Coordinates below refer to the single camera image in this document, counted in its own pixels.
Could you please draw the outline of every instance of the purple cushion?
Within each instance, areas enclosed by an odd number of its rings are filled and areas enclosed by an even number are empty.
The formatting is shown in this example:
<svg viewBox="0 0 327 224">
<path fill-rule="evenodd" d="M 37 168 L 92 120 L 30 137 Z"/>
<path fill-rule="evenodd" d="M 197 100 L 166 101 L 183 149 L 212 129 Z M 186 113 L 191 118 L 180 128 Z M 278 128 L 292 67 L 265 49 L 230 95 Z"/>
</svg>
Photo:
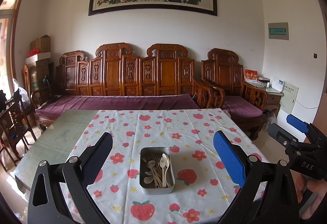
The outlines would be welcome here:
<svg viewBox="0 0 327 224">
<path fill-rule="evenodd" d="M 65 110 L 187 110 L 199 109 L 189 94 L 175 96 L 64 96 L 36 114 L 59 117 Z"/>
<path fill-rule="evenodd" d="M 252 118 L 262 115 L 262 110 L 240 96 L 226 96 L 222 110 L 231 115 L 231 119 Z"/>
</svg>

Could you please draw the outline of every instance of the floral tablecloth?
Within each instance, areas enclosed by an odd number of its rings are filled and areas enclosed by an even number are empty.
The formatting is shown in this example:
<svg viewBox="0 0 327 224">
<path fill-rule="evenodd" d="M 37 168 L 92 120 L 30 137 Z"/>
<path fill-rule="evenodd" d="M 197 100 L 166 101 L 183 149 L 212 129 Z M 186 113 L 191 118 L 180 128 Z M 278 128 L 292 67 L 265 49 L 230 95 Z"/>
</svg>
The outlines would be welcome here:
<svg viewBox="0 0 327 224">
<path fill-rule="evenodd" d="M 239 190 L 213 147 L 213 135 L 220 129 L 247 155 L 267 161 L 220 109 L 100 110 L 70 156 L 81 155 L 104 132 L 112 134 L 112 151 L 94 184 L 87 187 L 111 224 L 201 223 L 221 216 Z M 172 193 L 142 193 L 139 167 L 143 147 L 169 148 L 176 180 Z M 62 189 L 73 217 L 81 222 L 64 184 Z M 263 190 L 261 186 L 257 198 Z"/>
</svg>

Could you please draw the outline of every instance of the wooden sofa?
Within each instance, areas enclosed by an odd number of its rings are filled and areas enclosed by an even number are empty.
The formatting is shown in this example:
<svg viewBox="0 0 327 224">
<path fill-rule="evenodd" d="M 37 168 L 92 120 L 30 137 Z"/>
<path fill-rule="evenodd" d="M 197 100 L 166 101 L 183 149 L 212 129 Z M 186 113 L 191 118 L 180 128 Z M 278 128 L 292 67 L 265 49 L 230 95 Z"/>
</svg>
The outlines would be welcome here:
<svg viewBox="0 0 327 224">
<path fill-rule="evenodd" d="M 154 44 L 145 58 L 133 55 L 126 43 L 102 45 L 95 54 L 90 61 L 80 50 L 61 56 L 55 87 L 57 94 L 66 96 L 38 109 L 48 100 L 49 88 L 33 92 L 38 124 L 49 126 L 67 109 L 198 109 L 212 103 L 211 89 L 193 80 L 194 60 L 181 45 Z M 195 93 L 197 103 L 189 95 L 154 97 Z"/>
<path fill-rule="evenodd" d="M 207 56 L 208 60 L 201 61 L 201 77 L 213 89 L 213 107 L 227 110 L 242 130 L 251 131 L 252 140 L 257 139 L 267 93 L 243 81 L 243 65 L 235 52 L 214 48 Z"/>
</svg>

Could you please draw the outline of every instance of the human hand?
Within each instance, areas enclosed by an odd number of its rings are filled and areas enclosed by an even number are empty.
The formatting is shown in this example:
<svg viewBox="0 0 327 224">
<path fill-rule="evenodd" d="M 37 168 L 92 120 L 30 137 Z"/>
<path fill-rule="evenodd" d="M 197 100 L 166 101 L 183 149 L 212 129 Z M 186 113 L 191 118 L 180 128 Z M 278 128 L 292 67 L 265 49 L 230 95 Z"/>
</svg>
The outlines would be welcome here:
<svg viewBox="0 0 327 224">
<path fill-rule="evenodd" d="M 295 180 L 296 195 L 298 197 L 299 203 L 302 201 L 303 198 L 303 193 L 301 191 L 304 186 L 305 179 L 302 177 L 302 175 L 299 175 Z M 322 199 L 324 198 L 327 192 L 327 183 L 325 180 L 312 179 L 308 181 L 307 188 L 313 193 L 318 194 L 318 196 L 316 200 L 312 203 L 312 205 L 310 205 L 310 207 L 301 216 L 303 220 L 307 220 L 308 218 L 310 218 L 320 205 Z"/>
</svg>

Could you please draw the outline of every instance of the das logo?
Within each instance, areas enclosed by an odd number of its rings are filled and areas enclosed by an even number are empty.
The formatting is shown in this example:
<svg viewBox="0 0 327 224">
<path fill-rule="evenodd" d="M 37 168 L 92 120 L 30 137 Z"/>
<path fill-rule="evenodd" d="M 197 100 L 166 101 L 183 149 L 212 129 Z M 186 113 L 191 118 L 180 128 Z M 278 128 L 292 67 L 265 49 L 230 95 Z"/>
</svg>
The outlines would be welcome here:
<svg viewBox="0 0 327 224">
<path fill-rule="evenodd" d="M 308 170 L 312 170 L 313 169 L 313 165 L 310 165 L 309 163 L 303 162 L 301 167 L 305 167 Z"/>
</svg>

